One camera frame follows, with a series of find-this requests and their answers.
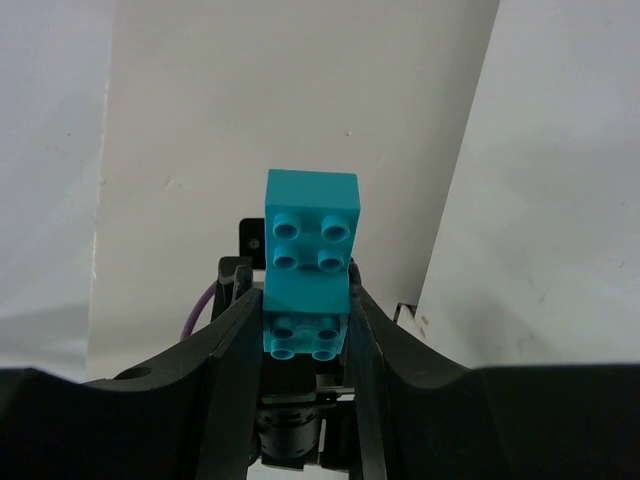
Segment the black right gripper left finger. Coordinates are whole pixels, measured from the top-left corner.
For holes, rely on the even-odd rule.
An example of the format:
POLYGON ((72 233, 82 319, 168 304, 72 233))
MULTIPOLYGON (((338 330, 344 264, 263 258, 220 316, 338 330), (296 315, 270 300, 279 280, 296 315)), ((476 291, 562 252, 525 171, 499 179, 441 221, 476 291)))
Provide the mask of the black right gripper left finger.
POLYGON ((259 289, 113 379, 1 374, 5 479, 243 479, 262 359, 259 289))

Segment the teal lego brick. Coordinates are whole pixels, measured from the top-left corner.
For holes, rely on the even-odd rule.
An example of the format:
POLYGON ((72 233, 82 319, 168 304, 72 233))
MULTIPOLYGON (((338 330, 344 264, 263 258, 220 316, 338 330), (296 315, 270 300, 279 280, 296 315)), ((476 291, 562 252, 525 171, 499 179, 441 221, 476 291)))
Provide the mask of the teal lego brick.
POLYGON ((361 211, 354 173, 272 169, 265 193, 263 347, 277 360, 330 361, 350 315, 361 211))

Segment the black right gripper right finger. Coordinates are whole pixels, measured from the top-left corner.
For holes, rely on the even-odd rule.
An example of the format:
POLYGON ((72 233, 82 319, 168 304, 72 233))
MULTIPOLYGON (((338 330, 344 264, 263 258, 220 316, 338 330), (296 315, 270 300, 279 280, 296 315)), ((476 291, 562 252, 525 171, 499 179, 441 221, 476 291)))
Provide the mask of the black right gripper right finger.
POLYGON ((469 369, 351 290, 350 366, 367 479, 635 479, 639 369, 469 369))

